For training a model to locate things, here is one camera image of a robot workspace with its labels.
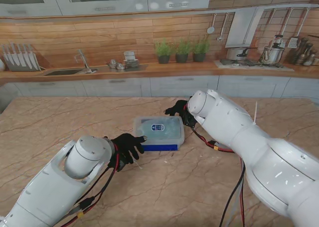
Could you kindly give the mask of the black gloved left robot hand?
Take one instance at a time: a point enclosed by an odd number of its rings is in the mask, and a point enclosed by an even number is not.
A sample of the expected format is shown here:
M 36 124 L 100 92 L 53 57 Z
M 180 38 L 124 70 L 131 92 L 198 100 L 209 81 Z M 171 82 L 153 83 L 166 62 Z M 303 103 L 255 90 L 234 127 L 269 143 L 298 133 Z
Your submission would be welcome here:
M 145 152 L 142 143 L 146 140 L 147 136 L 134 137 L 129 133 L 124 133 L 111 141 L 125 158 L 125 162 L 133 164 L 134 160 L 139 159 L 139 154 Z

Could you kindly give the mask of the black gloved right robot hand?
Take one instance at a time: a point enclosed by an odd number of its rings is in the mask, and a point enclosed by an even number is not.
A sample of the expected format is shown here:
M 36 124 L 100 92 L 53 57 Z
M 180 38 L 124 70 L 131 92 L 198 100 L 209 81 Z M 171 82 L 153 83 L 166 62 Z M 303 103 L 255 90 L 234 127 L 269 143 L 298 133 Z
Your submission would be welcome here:
M 174 106 L 167 108 L 164 113 L 169 116 L 175 116 L 178 114 L 181 118 L 186 117 L 189 114 L 187 110 L 187 101 L 178 100 Z

